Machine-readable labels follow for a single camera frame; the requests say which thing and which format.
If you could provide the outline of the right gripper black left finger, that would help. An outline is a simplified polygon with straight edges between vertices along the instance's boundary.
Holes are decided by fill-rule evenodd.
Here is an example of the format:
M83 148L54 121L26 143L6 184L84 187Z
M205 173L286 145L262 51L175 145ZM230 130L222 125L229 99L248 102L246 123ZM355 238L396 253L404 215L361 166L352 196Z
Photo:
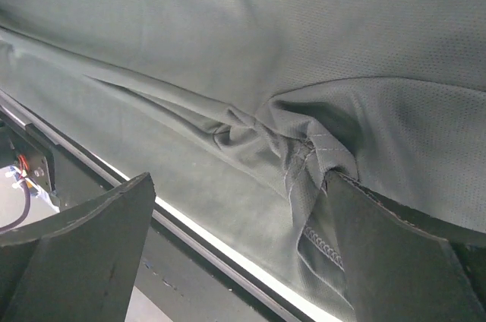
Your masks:
M155 205L149 173L1 235L3 321L123 321Z

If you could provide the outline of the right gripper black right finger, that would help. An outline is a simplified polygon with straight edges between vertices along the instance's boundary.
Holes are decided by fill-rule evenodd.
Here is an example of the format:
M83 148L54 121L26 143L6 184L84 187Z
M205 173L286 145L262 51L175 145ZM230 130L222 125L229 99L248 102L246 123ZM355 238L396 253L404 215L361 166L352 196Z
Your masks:
M329 171L324 189L359 321L483 321L485 234Z

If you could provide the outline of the dark grey t shirt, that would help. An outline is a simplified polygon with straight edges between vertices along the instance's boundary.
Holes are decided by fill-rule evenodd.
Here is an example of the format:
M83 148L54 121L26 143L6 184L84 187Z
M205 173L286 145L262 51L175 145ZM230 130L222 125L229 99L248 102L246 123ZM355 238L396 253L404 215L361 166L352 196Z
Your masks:
M1 90L315 321L329 171L485 234L485 0L1 0Z

